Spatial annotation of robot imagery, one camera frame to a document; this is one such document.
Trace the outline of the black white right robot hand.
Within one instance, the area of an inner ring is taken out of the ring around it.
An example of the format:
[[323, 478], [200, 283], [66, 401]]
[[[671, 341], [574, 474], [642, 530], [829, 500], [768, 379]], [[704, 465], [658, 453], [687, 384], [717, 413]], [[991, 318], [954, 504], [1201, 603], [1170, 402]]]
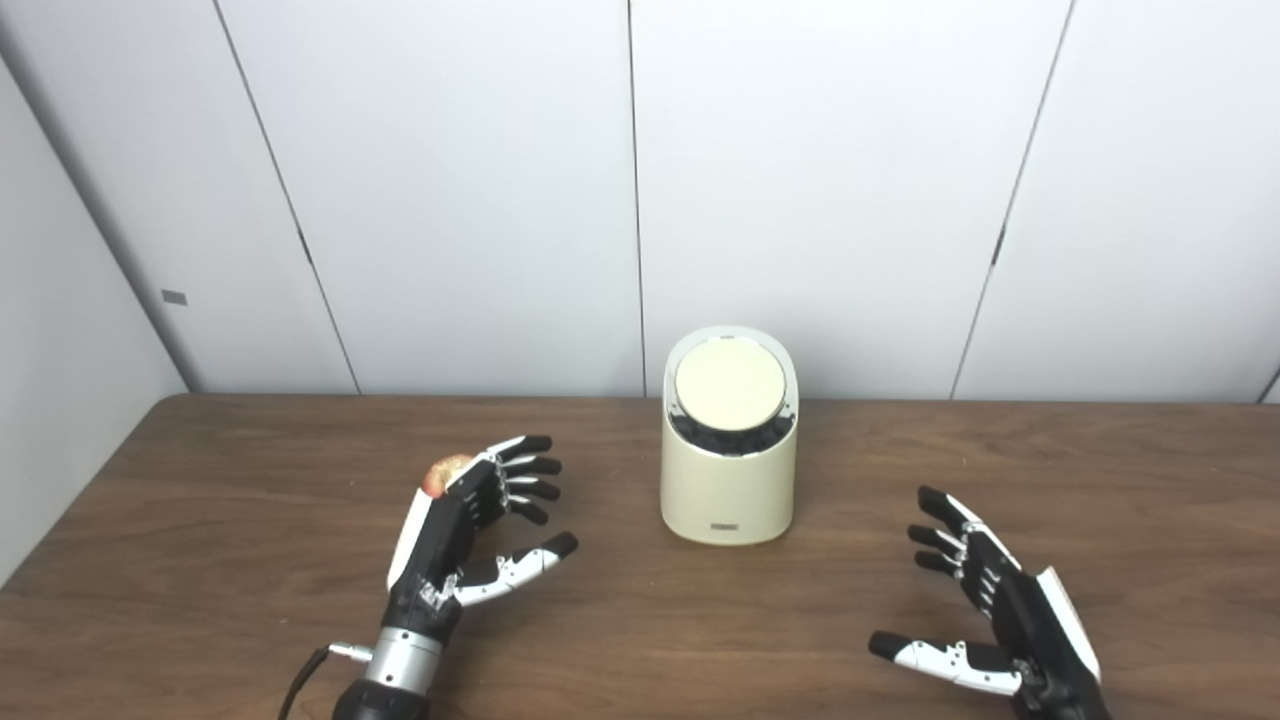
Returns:
[[873, 632], [874, 656], [1006, 698], [1018, 719], [1111, 719], [1097, 653], [1055, 568], [1028, 573], [992, 527], [955, 496], [920, 486], [919, 509], [945, 528], [911, 524], [919, 568], [952, 578], [989, 620], [995, 642]]

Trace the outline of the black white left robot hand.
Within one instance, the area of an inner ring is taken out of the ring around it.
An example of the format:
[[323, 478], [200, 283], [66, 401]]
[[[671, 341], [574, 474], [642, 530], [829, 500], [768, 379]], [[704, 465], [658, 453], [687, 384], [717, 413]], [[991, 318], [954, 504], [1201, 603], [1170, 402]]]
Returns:
[[552, 446], [549, 436], [518, 436], [431, 465], [393, 550], [385, 628], [449, 644], [466, 607], [526, 585], [579, 548], [573, 533], [561, 532], [535, 547], [472, 556], [477, 536], [502, 518], [549, 521], [540, 501], [559, 498], [547, 478], [562, 470]]

